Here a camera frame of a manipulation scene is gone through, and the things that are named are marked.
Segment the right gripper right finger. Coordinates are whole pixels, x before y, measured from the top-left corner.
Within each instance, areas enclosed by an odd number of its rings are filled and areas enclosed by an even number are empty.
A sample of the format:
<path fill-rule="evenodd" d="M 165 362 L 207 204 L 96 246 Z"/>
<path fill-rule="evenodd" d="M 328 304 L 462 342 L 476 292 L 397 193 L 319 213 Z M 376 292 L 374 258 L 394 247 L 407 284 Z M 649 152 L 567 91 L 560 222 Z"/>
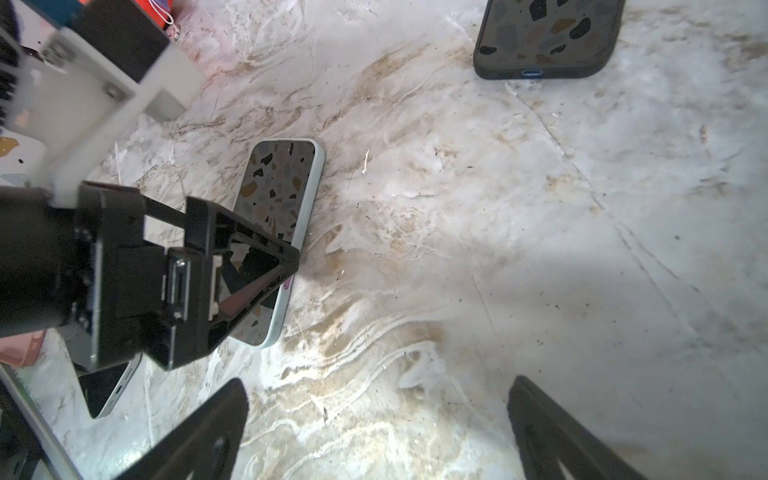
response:
<path fill-rule="evenodd" d="M 527 479 L 641 479 L 531 379 L 519 375 L 507 411 Z"/>

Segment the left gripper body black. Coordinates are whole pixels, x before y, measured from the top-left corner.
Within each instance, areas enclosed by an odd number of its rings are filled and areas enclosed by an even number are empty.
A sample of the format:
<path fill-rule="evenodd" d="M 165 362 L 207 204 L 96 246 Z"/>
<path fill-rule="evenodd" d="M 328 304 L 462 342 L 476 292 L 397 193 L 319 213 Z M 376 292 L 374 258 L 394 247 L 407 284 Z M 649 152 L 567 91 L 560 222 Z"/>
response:
<path fill-rule="evenodd" d="M 2 187 L 2 337 L 56 329 L 87 372 L 140 353 L 167 267 L 164 247 L 144 238 L 146 218 L 185 225 L 183 212 L 132 187 L 84 182 L 71 208 L 40 188 Z"/>

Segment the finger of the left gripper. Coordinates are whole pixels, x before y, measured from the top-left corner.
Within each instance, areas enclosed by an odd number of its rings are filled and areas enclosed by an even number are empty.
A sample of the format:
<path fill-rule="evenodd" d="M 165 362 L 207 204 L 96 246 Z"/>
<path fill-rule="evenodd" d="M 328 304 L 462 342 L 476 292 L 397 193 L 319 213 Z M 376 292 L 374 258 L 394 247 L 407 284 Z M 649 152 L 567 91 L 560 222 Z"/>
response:
<path fill-rule="evenodd" d="M 146 207 L 184 233 L 182 246 L 166 251 L 161 308 L 143 323 L 145 353 L 177 369 L 210 355 L 295 274 L 299 251 L 212 201 L 189 197 L 185 211 L 154 200 Z"/>

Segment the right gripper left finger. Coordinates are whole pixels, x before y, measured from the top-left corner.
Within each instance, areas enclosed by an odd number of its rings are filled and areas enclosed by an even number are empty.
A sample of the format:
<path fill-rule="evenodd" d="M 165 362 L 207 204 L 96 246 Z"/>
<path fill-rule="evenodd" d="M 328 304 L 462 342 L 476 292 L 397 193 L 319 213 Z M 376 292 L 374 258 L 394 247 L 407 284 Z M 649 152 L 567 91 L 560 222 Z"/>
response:
<path fill-rule="evenodd" d="M 228 381 L 121 479 L 229 479 L 248 416 L 242 381 Z"/>

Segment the light blue phone case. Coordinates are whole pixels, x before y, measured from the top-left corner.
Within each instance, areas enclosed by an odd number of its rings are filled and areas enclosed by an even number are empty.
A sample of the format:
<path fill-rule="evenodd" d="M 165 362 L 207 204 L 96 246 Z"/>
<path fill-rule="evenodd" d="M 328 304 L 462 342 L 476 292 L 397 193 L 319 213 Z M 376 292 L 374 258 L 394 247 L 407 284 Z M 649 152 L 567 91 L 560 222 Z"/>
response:
<path fill-rule="evenodd" d="M 250 154 L 234 213 L 301 250 L 307 233 L 325 152 L 309 138 L 260 141 Z M 258 349 L 279 339 L 292 281 L 256 306 L 232 336 Z"/>

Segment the pink phone case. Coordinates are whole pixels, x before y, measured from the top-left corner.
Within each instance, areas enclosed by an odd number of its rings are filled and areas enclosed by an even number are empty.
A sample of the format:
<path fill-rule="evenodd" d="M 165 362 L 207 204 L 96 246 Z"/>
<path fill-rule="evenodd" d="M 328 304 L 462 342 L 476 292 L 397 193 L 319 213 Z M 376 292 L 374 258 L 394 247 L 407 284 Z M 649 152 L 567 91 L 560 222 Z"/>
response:
<path fill-rule="evenodd" d="M 4 337 L 0 340 L 0 361 L 14 368 L 34 365 L 39 357 L 46 331 Z"/>

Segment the black phone case camera cutout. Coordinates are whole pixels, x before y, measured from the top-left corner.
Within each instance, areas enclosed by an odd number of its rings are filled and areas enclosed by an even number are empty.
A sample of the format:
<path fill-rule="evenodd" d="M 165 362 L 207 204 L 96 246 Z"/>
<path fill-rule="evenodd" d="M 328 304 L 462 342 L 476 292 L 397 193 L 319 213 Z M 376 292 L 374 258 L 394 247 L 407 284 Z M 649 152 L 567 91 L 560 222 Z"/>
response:
<path fill-rule="evenodd" d="M 624 0 L 490 0 L 473 53 L 486 80 L 571 79 L 604 68 Z"/>

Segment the black phone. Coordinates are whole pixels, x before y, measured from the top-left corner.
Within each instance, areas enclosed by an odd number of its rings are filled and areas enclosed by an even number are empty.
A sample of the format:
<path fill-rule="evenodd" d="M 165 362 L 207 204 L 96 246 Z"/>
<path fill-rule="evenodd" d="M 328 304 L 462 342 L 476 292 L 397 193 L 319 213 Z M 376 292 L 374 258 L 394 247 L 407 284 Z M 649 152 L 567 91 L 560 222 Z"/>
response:
<path fill-rule="evenodd" d="M 72 364 L 88 412 L 93 419 L 106 417 L 112 412 L 142 358 L 139 354 L 126 363 L 96 372 L 87 372 L 81 366 Z"/>

